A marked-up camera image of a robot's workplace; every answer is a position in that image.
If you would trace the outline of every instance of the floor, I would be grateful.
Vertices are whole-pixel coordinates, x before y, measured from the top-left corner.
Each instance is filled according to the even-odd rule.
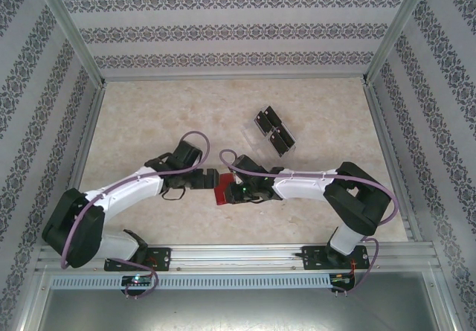
[[[360,79],[352,78],[109,83],[81,190],[135,172],[145,161],[173,151],[180,137],[194,129],[211,142],[206,167],[225,172],[218,157],[225,148],[257,158],[241,129],[267,105],[297,139],[286,167],[320,171],[352,161],[391,187]],[[200,137],[188,140],[205,148]],[[107,228],[133,230],[149,244],[258,244],[326,242],[340,224],[326,202],[217,206],[212,190],[189,190],[180,201],[143,200]],[[399,215],[376,236],[407,240]]]

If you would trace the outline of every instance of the marble floor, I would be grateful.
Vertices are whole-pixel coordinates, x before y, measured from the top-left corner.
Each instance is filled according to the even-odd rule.
[[[135,172],[145,161],[173,151],[180,137],[194,129],[210,138],[205,167],[225,172],[218,157],[225,148],[256,158],[241,128],[267,105],[297,139],[286,167],[319,171],[352,161],[391,188],[360,79],[353,78],[109,83],[81,190]],[[188,140],[205,148],[200,139]],[[143,200],[107,228],[133,230],[149,244],[258,244],[326,242],[340,224],[326,202],[217,206],[212,190],[189,190],[180,201]],[[400,216],[380,227],[376,237],[406,241]]]

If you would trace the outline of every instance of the vented metal strip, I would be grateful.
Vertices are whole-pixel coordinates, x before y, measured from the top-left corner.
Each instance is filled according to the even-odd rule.
[[[51,288],[56,290],[120,289],[122,277],[65,275],[55,276]],[[159,289],[316,289],[331,287],[329,274],[256,274],[256,275],[160,275]],[[148,289],[132,286],[131,289]]]

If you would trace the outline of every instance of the patterned wallpaper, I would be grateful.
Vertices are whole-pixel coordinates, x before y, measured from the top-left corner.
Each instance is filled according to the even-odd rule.
[[[402,0],[63,0],[102,74],[366,71]]]
[[[0,330],[9,330],[97,87],[44,0],[0,0],[0,57]]]
[[[476,329],[476,0],[420,0],[374,82],[419,226]]]

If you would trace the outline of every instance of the black mounting bracket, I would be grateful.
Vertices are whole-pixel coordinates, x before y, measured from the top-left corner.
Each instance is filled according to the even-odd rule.
[[[367,270],[370,266],[369,255],[364,245],[357,245],[340,265],[328,260],[325,245],[305,245],[296,256],[303,258],[304,270],[350,270],[352,261],[355,262],[355,269]]]
[[[148,266],[155,271],[169,271],[170,260],[172,255],[171,248],[147,248],[146,256],[142,265]],[[104,262],[104,271],[144,271],[141,268],[129,266],[106,259]]]

